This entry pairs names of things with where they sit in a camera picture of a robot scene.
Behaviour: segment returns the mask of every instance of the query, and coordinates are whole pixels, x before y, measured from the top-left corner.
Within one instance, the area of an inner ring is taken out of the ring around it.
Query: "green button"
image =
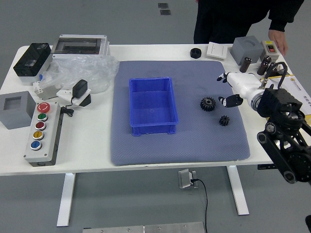
[[[38,120],[39,121],[46,121],[48,119],[48,116],[45,113],[40,113],[38,115]]]

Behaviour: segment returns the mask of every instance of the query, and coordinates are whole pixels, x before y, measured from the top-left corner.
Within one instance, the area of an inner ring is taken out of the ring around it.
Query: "black ring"
[[[198,48],[193,48],[190,50],[190,56],[194,59],[198,59],[199,57],[201,57],[201,50]]]

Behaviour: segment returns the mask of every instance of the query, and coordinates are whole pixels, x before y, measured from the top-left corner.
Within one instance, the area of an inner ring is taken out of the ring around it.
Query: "transparent cover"
[[[59,38],[54,53],[99,54],[100,47],[100,38]]]

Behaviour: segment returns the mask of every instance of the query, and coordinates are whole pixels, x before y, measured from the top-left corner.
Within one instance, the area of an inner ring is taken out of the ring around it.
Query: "black charger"
[[[75,86],[72,88],[72,97],[81,98],[81,96],[87,91],[87,81],[81,79]]]

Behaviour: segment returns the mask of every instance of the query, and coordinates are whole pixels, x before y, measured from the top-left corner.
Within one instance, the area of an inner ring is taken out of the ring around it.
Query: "blue mat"
[[[249,157],[249,146],[239,109],[225,108],[218,97],[232,95],[227,83],[216,79],[224,72],[214,61],[120,62],[115,77],[111,122],[111,161],[116,166],[135,164],[218,162]],[[132,136],[129,114],[129,79],[171,77],[179,124],[176,134]],[[204,97],[216,100],[212,112],[203,111]],[[221,126],[221,116],[230,117]]]

